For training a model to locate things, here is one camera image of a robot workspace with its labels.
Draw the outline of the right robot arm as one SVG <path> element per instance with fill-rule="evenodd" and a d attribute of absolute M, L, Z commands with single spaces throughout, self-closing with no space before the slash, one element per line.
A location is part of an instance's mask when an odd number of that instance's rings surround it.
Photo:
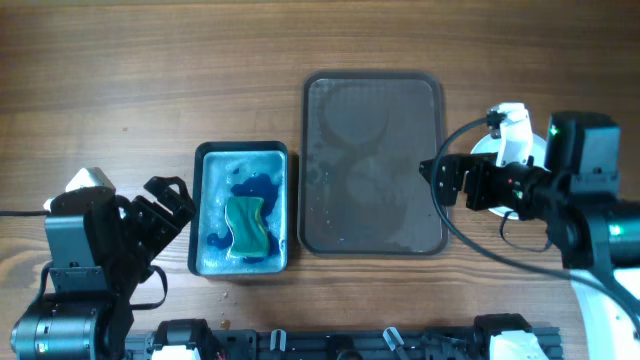
<path fill-rule="evenodd" d="M 618 196 L 621 131 L 606 114 L 559 111 L 551 115 L 544 164 L 530 158 L 503 163 L 493 154 L 451 154 L 449 145 L 470 129 L 505 124 L 497 110 L 454 132 L 419 172 L 430 185 L 438 216 L 474 251 L 499 263 L 573 283 L 593 359 L 639 356 L 639 204 Z M 504 207 L 521 221 L 546 225 L 561 270 L 520 263 L 464 235 L 445 210 L 460 192 L 466 206 Z"/>

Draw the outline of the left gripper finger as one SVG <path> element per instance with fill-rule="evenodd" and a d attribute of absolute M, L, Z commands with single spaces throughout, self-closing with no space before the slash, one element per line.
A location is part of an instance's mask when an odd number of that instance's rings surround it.
<path fill-rule="evenodd" d="M 180 177 L 150 178 L 143 188 L 173 215 L 193 215 L 195 204 L 188 192 L 186 183 Z"/>
<path fill-rule="evenodd" d="M 131 220 L 134 214 L 134 210 L 130 200 L 121 195 L 117 195 L 115 197 L 115 200 L 120 218 L 123 220 Z"/>

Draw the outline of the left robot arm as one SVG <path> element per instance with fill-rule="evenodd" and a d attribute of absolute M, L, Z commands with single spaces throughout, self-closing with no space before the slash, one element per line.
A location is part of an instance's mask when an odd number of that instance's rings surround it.
<path fill-rule="evenodd" d="M 150 178 L 154 196 L 133 200 L 109 186 L 66 191 L 45 219 L 51 260 L 38 293 L 14 325 L 10 345 L 19 359 L 120 359 L 137 286 L 160 274 L 153 260 L 194 218 L 196 208 L 179 177 Z"/>

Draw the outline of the green yellow sponge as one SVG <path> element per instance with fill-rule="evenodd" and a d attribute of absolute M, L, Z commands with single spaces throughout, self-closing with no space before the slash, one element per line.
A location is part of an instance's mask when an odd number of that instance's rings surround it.
<path fill-rule="evenodd" d="M 232 234 L 229 255 L 238 258 L 263 258 L 269 253 L 267 228 L 259 197 L 231 197 L 225 207 L 225 221 Z"/>

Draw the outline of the white plate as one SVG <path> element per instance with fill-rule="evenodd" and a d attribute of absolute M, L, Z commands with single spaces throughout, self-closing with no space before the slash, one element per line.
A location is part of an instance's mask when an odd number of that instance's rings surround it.
<path fill-rule="evenodd" d="M 483 137 L 471 150 L 472 154 L 497 153 L 501 145 L 500 139 L 493 139 L 490 135 Z M 533 165 L 536 167 L 544 166 L 547 142 L 542 137 L 534 134 L 533 144 L 530 155 L 533 157 Z M 510 212 L 510 220 L 518 220 L 518 215 L 509 207 L 493 207 L 488 209 L 489 212 L 496 216 L 503 217 L 506 212 Z"/>

